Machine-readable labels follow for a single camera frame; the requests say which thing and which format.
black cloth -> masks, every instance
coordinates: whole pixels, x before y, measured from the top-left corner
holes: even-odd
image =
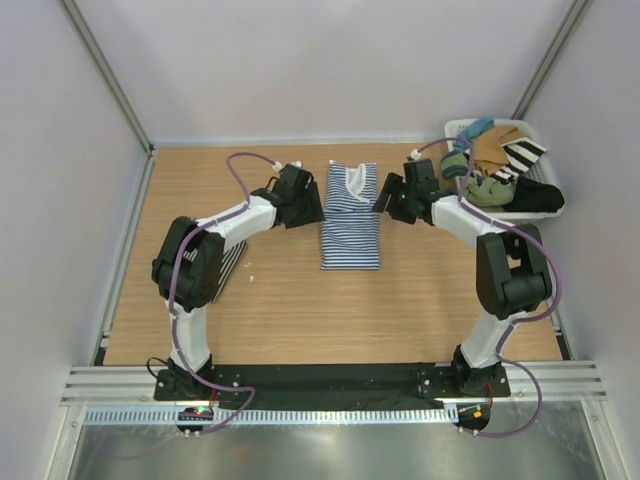
[[[520,177],[513,200],[502,208],[507,212],[557,212],[563,206],[564,197],[557,187]]]

basket of clothes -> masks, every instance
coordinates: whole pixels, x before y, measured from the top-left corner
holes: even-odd
[[[473,142],[475,167],[464,192],[469,202],[515,224],[562,213],[564,197],[551,180],[547,149],[531,125],[484,117],[452,120],[444,131],[447,137]],[[469,150],[453,141],[448,147],[440,163],[442,176],[455,179],[459,187],[468,169]]]

pile of clothes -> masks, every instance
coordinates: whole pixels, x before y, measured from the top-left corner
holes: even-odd
[[[473,142],[475,167],[464,196],[478,207],[501,207],[507,212],[557,212],[564,206],[562,192],[525,176],[547,151],[512,125],[496,126],[493,117],[469,125],[458,137]],[[440,163],[442,176],[464,176],[469,149],[454,143]]]

wall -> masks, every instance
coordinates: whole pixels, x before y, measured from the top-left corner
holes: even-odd
[[[640,2],[594,2],[527,120],[567,197],[544,238],[565,277],[565,327],[596,360],[629,445],[640,444]]]
[[[23,480],[92,353],[143,154],[56,2],[2,2],[0,70],[0,465]]]
[[[508,117],[569,0],[79,0],[156,142],[406,141]]]

gray floor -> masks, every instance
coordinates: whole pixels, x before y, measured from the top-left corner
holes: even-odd
[[[534,405],[498,404],[491,431],[513,429]],[[445,424],[231,428],[201,439],[171,426],[84,427],[73,480],[604,479],[580,403],[548,403],[536,425],[506,440]]]

